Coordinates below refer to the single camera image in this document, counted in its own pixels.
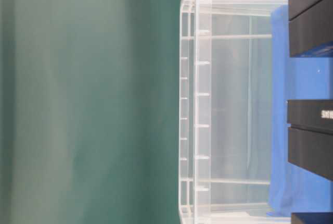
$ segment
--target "transparent plastic bin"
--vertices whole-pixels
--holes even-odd
[[[271,12],[288,0],[182,0],[179,211],[183,224],[269,217]]]

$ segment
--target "black box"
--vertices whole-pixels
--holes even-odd
[[[333,57],[333,0],[289,0],[291,57]]]
[[[288,101],[288,161],[333,181],[333,100]]]
[[[294,213],[291,224],[332,224],[333,213]]]

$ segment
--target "green curtain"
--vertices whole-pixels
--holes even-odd
[[[2,223],[178,223],[180,0],[1,0]]]

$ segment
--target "blue cloth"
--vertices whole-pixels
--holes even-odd
[[[270,206],[273,215],[332,211],[333,184],[288,163],[288,99],[333,98],[333,62],[329,58],[290,58],[288,6],[272,13],[273,107]]]

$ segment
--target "black case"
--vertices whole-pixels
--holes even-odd
[[[289,0],[291,57],[333,56],[333,0]]]
[[[288,161],[333,180],[333,100],[288,101]]]
[[[292,224],[332,224],[333,213],[294,213],[291,215]]]

